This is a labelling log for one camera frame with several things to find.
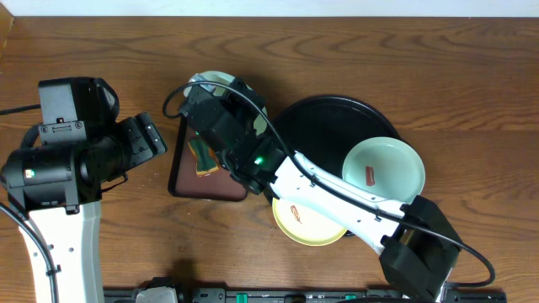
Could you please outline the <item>mint green plate top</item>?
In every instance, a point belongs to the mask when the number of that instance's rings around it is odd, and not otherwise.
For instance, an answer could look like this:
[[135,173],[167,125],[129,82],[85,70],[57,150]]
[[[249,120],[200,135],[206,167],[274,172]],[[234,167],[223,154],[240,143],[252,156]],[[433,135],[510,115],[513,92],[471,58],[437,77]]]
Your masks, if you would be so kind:
[[[198,81],[212,81],[212,82],[219,82],[221,84],[231,84],[233,80],[235,80],[235,76],[231,74],[227,74],[225,72],[219,72],[219,71],[205,71],[196,73],[193,75],[188,82],[198,82]],[[215,94],[216,96],[221,96],[224,94],[224,88],[217,88],[214,86],[211,86],[211,92]],[[189,95],[191,88],[187,88],[184,90],[183,95],[187,97]],[[267,109],[264,107],[263,112],[267,114]],[[261,135],[263,132],[266,131],[268,124],[264,121],[262,116],[259,114],[256,119],[253,122],[253,127],[256,130],[256,135]]]

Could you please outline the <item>orange green scrub sponge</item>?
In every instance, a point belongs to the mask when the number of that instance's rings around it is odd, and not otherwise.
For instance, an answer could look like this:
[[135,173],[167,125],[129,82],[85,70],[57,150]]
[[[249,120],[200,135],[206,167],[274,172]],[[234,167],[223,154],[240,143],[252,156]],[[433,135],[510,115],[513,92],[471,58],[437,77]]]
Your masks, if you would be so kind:
[[199,136],[189,139],[188,145],[195,158],[197,176],[207,176],[219,170],[215,153]]

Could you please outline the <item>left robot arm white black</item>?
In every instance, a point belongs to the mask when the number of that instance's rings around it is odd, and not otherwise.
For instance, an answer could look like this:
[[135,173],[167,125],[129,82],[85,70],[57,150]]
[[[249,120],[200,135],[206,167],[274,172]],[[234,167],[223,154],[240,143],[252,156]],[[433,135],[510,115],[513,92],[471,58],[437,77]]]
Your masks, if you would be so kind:
[[147,113],[121,122],[56,118],[2,172],[21,221],[39,302],[102,302],[99,224],[103,183],[167,151]]

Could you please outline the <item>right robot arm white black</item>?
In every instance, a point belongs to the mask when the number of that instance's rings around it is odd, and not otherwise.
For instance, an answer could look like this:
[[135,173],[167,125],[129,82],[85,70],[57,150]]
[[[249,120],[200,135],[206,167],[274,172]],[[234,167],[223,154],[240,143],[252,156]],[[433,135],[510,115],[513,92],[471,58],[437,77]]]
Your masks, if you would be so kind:
[[188,97],[179,108],[246,190],[315,210],[353,232],[379,256],[387,282],[415,300],[436,301],[460,252],[458,236],[432,201],[410,204],[346,183],[297,151],[283,149],[272,127],[253,127],[259,106],[235,97]]

